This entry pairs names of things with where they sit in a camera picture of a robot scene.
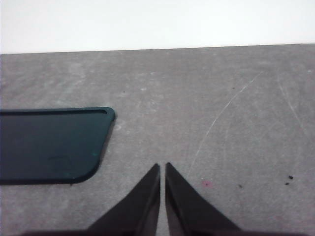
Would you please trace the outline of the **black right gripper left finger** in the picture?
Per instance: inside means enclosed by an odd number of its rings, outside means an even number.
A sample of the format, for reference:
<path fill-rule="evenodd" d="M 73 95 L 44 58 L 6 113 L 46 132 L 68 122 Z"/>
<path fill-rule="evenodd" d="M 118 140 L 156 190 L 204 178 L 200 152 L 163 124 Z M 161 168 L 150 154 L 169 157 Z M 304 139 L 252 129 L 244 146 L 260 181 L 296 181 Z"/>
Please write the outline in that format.
<path fill-rule="evenodd" d="M 155 236 L 160 206 L 160 166 L 154 164 L 135 187 L 87 231 L 96 236 Z"/>

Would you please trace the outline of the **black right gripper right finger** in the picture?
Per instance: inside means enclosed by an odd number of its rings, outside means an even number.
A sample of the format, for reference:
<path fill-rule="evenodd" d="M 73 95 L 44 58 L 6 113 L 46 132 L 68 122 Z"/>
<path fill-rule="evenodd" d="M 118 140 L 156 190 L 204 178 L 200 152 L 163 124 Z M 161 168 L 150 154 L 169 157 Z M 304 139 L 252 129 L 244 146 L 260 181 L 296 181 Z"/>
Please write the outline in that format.
<path fill-rule="evenodd" d="M 207 202 L 171 163 L 165 165 L 165 199 L 186 236 L 228 236 L 243 232 Z"/>

